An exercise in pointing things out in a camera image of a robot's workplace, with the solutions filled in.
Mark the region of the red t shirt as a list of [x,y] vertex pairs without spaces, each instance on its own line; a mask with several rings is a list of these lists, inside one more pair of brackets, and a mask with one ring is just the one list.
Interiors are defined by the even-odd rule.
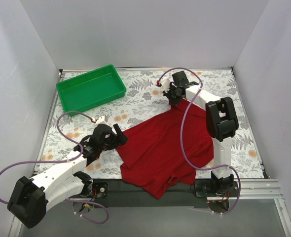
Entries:
[[116,149],[123,160],[120,167],[123,181],[142,187],[156,199],[178,182],[194,183],[194,167],[207,165],[214,152],[206,128],[206,113],[192,105],[184,124],[185,154],[182,153],[180,130],[188,104],[182,100],[170,110],[123,132],[128,141]]

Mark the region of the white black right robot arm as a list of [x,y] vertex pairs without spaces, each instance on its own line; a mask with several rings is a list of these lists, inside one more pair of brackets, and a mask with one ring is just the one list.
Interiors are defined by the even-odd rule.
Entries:
[[189,81],[186,76],[186,68],[178,67],[177,70],[178,72],[174,73],[171,79],[162,75],[156,85],[163,89],[163,95],[173,105],[177,105],[181,99],[189,101],[182,118],[180,130],[183,154],[185,154],[183,144],[184,124],[189,109],[192,105],[195,105],[205,111],[206,128],[212,138],[214,152],[214,166],[209,169],[211,179],[209,185],[205,187],[205,192],[220,197],[229,192],[229,189],[234,186],[234,178],[238,177],[237,172],[231,166],[232,139],[239,128],[233,100],[230,97],[221,98],[206,91],[201,79]]

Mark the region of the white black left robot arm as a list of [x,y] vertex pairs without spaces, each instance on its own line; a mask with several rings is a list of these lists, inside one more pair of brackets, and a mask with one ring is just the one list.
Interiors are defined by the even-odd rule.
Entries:
[[104,151],[125,145],[128,138],[118,124],[99,124],[91,135],[81,139],[69,155],[32,177],[20,178],[14,187],[7,209],[27,228],[35,227],[49,209],[72,197],[92,194],[93,179],[83,172]]

